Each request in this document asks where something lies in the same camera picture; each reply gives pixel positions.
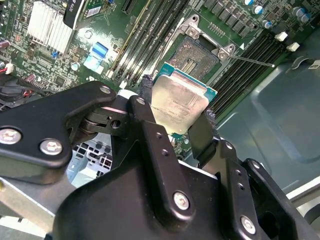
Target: black metal bracket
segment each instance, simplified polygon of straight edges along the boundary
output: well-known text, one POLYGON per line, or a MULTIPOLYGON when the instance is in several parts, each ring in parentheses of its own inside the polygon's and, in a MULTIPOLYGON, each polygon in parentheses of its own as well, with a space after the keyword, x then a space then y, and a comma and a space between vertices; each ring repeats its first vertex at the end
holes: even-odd
POLYGON ((181 231, 194 218, 196 208, 166 129, 156 124, 151 107, 143 98, 132 96, 127 109, 131 134, 126 143, 121 144, 122 155, 117 159, 125 161, 130 151, 136 151, 139 145, 155 215, 168 229, 181 231), (176 195, 182 196, 180 201, 185 201, 182 206, 175 201, 176 195))
MULTIPOLYGON (((202 113, 188 132, 199 166, 218 180, 179 164, 148 102, 136 95, 129 100, 116 96, 108 86, 93 81, 4 112, 0 131, 13 129, 21 139, 8 144, 0 138, 0 176, 54 183, 65 172, 73 144, 98 132, 108 133, 112 135, 113 169, 67 197, 55 223, 56 236, 64 237, 57 240, 103 239, 99 228, 94 227, 92 233, 87 216, 93 221, 98 216, 106 226, 119 215, 135 237, 143 235, 132 228, 134 222, 127 221, 127 216, 139 219, 137 226, 151 239, 157 234, 166 239, 318 239, 259 163, 238 160, 235 147, 215 129, 212 112, 202 113), (60 144, 57 154, 41 149, 43 141, 52 139, 60 144), (122 201, 129 205, 126 211, 122 201), (115 215, 101 217, 108 203, 117 207, 108 208, 115 215), (71 215, 71 224, 66 224, 71 215), (72 237, 65 237, 71 228, 72 237)), ((122 226, 121 222, 112 226, 108 229, 118 236, 114 228, 122 226)))
POLYGON ((248 158, 242 166, 249 176, 259 223, 270 239, 319 239, 259 162, 248 158))
POLYGON ((231 239, 261 239, 248 175, 237 162, 234 146, 220 140, 215 155, 203 170, 214 173, 220 180, 220 217, 224 234, 231 239))
POLYGON ((1 113, 0 129, 14 129, 21 139, 0 144, 0 176, 37 184, 58 181, 72 157, 71 143, 81 121, 115 98, 112 89, 93 81, 1 113), (60 142, 60 154, 40 150, 51 139, 60 142))

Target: chip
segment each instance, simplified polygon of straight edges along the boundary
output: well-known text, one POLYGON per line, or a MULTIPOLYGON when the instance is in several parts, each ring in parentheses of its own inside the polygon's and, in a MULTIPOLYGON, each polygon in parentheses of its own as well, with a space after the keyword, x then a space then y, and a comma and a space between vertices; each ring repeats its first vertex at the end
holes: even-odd
POLYGON ((274 18, 275 18, 275 14, 273 13, 273 12, 270 12, 269 14, 268 14, 268 16, 266 16, 266 19, 269 21, 269 22, 271 22, 274 18))
POLYGON ((279 9, 280 9, 280 8, 279 8, 278 6, 276 6, 276 7, 273 9, 273 12, 276 13, 276 12, 279 11, 279 9))
POLYGON ((281 17, 284 21, 286 21, 289 18, 289 14, 288 13, 284 13, 281 17))
POLYGON ((62 87, 62 86, 64 85, 65 81, 66 81, 66 80, 65 80, 64 78, 62 78, 62 77, 60 77, 60 76, 56 76, 55 83, 56 83, 58 86, 62 87))

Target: electrolytic capacitor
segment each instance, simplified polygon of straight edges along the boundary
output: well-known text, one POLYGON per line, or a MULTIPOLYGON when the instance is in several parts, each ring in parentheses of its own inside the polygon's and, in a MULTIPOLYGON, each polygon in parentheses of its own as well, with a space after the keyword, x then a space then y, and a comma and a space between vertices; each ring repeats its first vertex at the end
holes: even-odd
POLYGON ((71 64, 71 69, 72 69, 73 71, 78 71, 79 68, 80 68, 80 63, 74 62, 74 63, 71 64))
POLYGON ((262 27, 265 29, 269 29, 272 27, 272 23, 268 20, 263 20, 261 24, 262 24, 262 27))
POLYGON ((252 8, 252 13, 253 14, 262 14, 264 8, 260 5, 254 5, 253 8, 252 8))
POLYGON ((10 42, 8 40, 0 41, 0 49, 5 49, 7 47, 10 47, 10 42))
POLYGON ((302 7, 294 7, 292 10, 292 15, 295 17, 302 17, 304 14, 306 13, 306 11, 302 8, 302 7))
POLYGON ((29 76, 27 76, 27 77, 24 79, 24 81, 25 81, 26 83, 31 83, 31 82, 33 82, 35 79, 36 79, 36 75, 32 73, 32 74, 30 74, 29 76))
POLYGON ((310 14, 308 14, 308 13, 304 14, 304 15, 298 17, 298 20, 302 23, 306 23, 310 20, 310 14))
POLYGON ((243 0, 242 2, 243 2, 243 5, 249 6, 254 3, 254 0, 243 0))

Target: green circuit board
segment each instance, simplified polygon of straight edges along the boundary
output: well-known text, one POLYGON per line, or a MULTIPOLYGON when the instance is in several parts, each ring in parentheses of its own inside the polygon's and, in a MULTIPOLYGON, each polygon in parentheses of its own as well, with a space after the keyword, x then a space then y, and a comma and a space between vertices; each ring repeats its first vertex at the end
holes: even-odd
MULTIPOLYGON (((243 15, 245 16, 243 22, 247 21, 246 25, 242 24, 247 30, 249 28, 246 35, 241 35, 235 30, 235 27, 228 26, 224 20, 221 20, 221 17, 219 18, 219 16, 213 13, 213 10, 207 8, 204 0, 191 0, 179 17, 187 19, 194 14, 198 15, 198 27, 222 46, 231 43, 235 44, 236 55, 241 55, 262 32, 261 21, 264 19, 270 19, 274 25, 279 22, 285 23, 290 28, 289 35, 298 36, 300 39, 305 38, 313 30, 308 22, 301 23, 293 17, 291 11, 294 6, 301 5, 308 8, 307 11, 310 11, 312 16, 313 13, 319 10, 316 0, 310 0, 310 2, 307 2, 307 0, 303 2, 297 1, 294 4, 291 4, 293 1, 279 2, 270 0, 265 2, 264 11, 260 15, 253 15, 251 13, 252 7, 243 6, 241 1, 237 0, 233 2, 232 6, 236 7, 239 18, 243 19, 243 15)), ((61 91, 94 79, 105 82, 117 90, 123 78, 110 77, 108 76, 108 71, 111 69, 116 58, 119 57, 119 52, 133 30, 135 21, 147 1, 138 1, 130 14, 122 12, 121 7, 124 3, 125 0, 116 0, 112 5, 107 6, 104 12, 95 15, 90 25, 75 31, 65 54, 52 57, 52 51, 43 45, 34 44, 30 36, 27 35, 34 2, 32 0, 8 0, 4 3, 5 8, 2 10, 0 32, 1 38, 9 40, 11 46, 0 51, 0 59, 13 63, 15 65, 13 74, 18 77, 23 78, 32 73, 36 74, 39 84, 46 89, 61 91), (84 37, 87 31, 92 33, 90 39, 84 37), (101 74, 83 65, 90 48, 96 42, 101 43, 108 49, 108 53, 101 63, 103 66, 101 74), (80 63, 80 68, 77 71, 71 69, 71 63, 73 62, 80 63), (65 80, 63 84, 61 82, 60 84, 56 83, 57 76, 65 80)), ((228 1, 221 2, 221 4, 225 4, 225 9, 230 5, 228 3, 228 1)), ((63 1, 51 1, 50 5, 59 9, 61 13, 65 11, 63 1)), ((178 37, 177 41, 175 41, 171 49, 164 56, 163 62, 172 57, 176 47, 183 39, 183 35, 178 37)), ((217 64, 200 80, 204 83, 212 82, 212 76, 221 69, 220 67, 221 64, 217 64)))
MULTIPOLYGON (((85 1, 88 1, 89 8, 96 6, 95 1, 101 3, 100 0, 85 1)), ((72 32, 65 52, 57 53, 50 46, 34 41, 28 33, 35 2, 0 2, 3 5, 0 38, 10 42, 9 47, 0 49, 0 62, 12 63, 12 75, 19 78, 35 74, 39 88, 56 92, 89 81, 104 82, 116 91, 125 81, 128 83, 126 89, 136 91, 143 74, 150 74, 154 68, 160 69, 164 62, 170 63, 172 59, 181 60, 185 57, 177 54, 184 47, 186 39, 190 38, 186 32, 179 34, 171 42, 166 54, 155 65, 182 18, 186 21, 197 16, 197 27, 202 33, 221 46, 233 44, 233 54, 241 56, 256 44, 263 32, 273 28, 285 26, 287 39, 303 43, 314 30, 312 22, 319 16, 320 10, 319 0, 261 0, 249 6, 244 5, 242 0, 106 0, 87 26, 72 32), (263 7, 261 14, 253 14, 254 5, 263 7), (295 8, 303 8, 308 20, 304 22, 299 19, 294 14, 295 8), (272 28, 266 30, 263 21, 270 22, 272 28), (100 63, 102 70, 99 73, 84 64, 96 43, 107 49, 100 63), (78 64, 76 70, 72 68, 74 63, 78 64)), ((42 2, 60 15, 67 8, 64 0, 42 2)), ((231 59, 228 64, 223 64, 214 50, 208 51, 197 39, 191 41, 194 42, 192 46, 197 48, 195 53, 202 51, 211 61, 210 67, 202 72, 198 80, 208 86, 215 86, 236 60, 231 59)), ((284 51, 277 59, 282 60, 288 54, 288 51, 284 51)), ((277 59, 273 59, 271 63, 280 64, 277 59)), ((186 67, 187 73, 192 77, 192 68, 205 65, 201 63, 202 60, 197 62, 188 57, 185 61, 183 67, 186 67)), ((245 96, 250 89, 252 88, 247 86, 241 96, 245 96)), ((188 152, 190 148, 187 135, 176 140, 175 152, 178 155, 188 152)))

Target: silver screw head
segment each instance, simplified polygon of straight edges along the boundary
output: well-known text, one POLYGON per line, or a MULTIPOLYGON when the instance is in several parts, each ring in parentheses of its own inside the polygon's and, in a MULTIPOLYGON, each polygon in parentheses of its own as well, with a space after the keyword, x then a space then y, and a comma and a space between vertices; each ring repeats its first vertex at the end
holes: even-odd
POLYGON ((16 144, 21 139, 21 133, 12 128, 4 128, 0 130, 0 143, 16 144))
POLYGON ((40 144, 41 152, 51 156, 60 154, 62 149, 62 144, 56 139, 47 139, 40 144))
POLYGON ((250 234, 255 234, 256 233, 256 227, 253 224, 253 222, 246 216, 241 217, 241 223, 244 229, 250 233, 250 234))
POLYGON ((228 149, 233 149, 232 145, 229 142, 225 142, 225 145, 227 146, 228 149))
POLYGON ((259 169, 259 168, 260 168, 259 164, 256 163, 255 161, 252 161, 252 164, 253 164, 253 166, 254 166, 256 169, 259 169))
POLYGON ((136 101, 137 101, 138 103, 142 104, 142 105, 145 105, 145 104, 146 104, 146 103, 145 103, 145 100, 143 100, 141 97, 138 97, 138 98, 136 99, 136 101))
POLYGON ((101 86, 100 90, 101 90, 101 92, 103 92, 105 94, 111 93, 110 88, 108 88, 107 86, 101 86))
POLYGON ((187 196, 184 195, 182 192, 175 192, 173 195, 173 200, 177 207, 181 210, 187 210, 189 208, 189 200, 187 196))

